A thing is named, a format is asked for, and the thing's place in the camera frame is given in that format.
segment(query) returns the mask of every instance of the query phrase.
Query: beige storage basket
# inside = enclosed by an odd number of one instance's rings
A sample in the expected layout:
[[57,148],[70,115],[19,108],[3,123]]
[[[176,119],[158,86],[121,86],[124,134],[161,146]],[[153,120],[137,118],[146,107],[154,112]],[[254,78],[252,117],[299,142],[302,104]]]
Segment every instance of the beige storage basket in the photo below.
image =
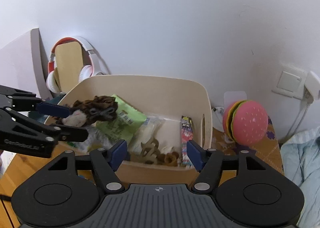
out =
[[[204,149],[210,148],[212,115],[209,97],[206,89],[194,81],[137,75],[94,76],[79,83],[59,104],[72,105],[76,100],[112,94],[146,115],[159,115],[165,119],[155,136],[160,144],[176,146],[178,143],[180,146],[180,119],[183,115],[193,120],[194,140]],[[51,123],[53,119],[50,117],[46,124]],[[116,174],[124,183],[149,184],[191,184],[198,176],[195,169],[128,161],[121,164]]]

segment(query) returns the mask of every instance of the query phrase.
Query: plastic bag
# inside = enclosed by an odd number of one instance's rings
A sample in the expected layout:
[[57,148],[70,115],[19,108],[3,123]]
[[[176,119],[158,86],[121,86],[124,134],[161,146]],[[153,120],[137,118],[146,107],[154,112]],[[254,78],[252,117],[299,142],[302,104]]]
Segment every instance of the plastic bag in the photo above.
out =
[[128,151],[135,154],[140,154],[142,151],[141,143],[147,143],[152,137],[154,137],[156,130],[162,124],[164,119],[157,116],[148,116],[141,127],[136,131],[132,137]]
[[98,148],[110,149],[114,143],[111,143],[106,135],[94,126],[84,127],[88,131],[88,138],[84,142],[67,142],[69,146],[72,146],[83,153],[89,153],[92,150]]
[[120,97],[115,94],[112,97],[116,98],[118,109],[116,111],[117,118],[111,122],[97,121],[96,127],[102,131],[112,142],[125,140],[129,143],[134,133],[145,122],[147,116],[136,110]]

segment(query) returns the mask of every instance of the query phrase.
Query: light blue cloth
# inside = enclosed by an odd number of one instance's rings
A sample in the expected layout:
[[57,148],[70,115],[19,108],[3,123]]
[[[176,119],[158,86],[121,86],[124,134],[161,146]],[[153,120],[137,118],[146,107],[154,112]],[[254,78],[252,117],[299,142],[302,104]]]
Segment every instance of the light blue cloth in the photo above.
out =
[[303,192],[300,228],[320,225],[320,127],[300,132],[281,147],[284,174]]

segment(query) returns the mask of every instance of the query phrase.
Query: white cable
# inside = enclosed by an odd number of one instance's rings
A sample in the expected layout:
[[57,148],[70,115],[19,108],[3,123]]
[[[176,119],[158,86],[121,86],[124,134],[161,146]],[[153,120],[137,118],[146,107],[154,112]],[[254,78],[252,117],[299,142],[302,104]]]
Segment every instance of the white cable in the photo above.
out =
[[286,136],[285,136],[285,138],[286,138],[286,139],[288,139],[288,138],[289,138],[289,134],[290,134],[290,132],[291,132],[291,130],[292,130],[292,128],[293,128],[293,126],[295,125],[295,123],[296,123],[297,119],[299,118],[299,115],[300,115],[300,113],[302,112],[302,110],[303,110],[303,108],[298,112],[298,115],[297,115],[297,116],[296,116],[296,118],[294,119],[294,121],[293,121],[293,123],[292,123],[292,125],[291,125],[290,129],[288,130],[288,132],[287,132],[287,134],[286,134]]
[[220,122],[220,124],[222,124],[222,117],[224,114],[224,108],[223,107],[215,107],[214,109],[215,109],[214,113],[216,114],[218,121]]
[[295,135],[295,133],[297,132],[298,128],[300,127],[300,125],[301,125],[301,123],[302,123],[302,121],[303,121],[304,117],[305,117],[305,116],[306,116],[306,114],[307,114],[307,111],[308,111],[309,107],[310,107],[310,104],[307,104],[306,109],[304,110],[304,113],[303,113],[303,115],[302,115],[302,117],[301,117],[301,119],[300,119],[300,121],[299,121],[299,123],[298,123],[297,127],[296,127],[296,128],[295,128],[295,130],[293,131],[293,135]]

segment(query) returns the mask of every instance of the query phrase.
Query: blue gripper pad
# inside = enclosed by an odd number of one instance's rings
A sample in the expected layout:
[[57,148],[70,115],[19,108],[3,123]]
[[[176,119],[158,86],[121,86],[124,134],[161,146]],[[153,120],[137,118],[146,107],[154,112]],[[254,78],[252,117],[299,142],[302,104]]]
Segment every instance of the blue gripper pad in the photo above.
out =
[[127,142],[125,140],[118,141],[116,145],[108,150],[108,163],[114,172],[118,170],[126,156]]
[[203,153],[205,153],[205,150],[197,143],[194,141],[187,142],[187,155],[198,172],[200,172],[206,164],[206,162],[203,161]]
[[70,115],[70,110],[68,107],[47,102],[38,103],[36,106],[36,110],[41,114],[59,118],[66,118]]

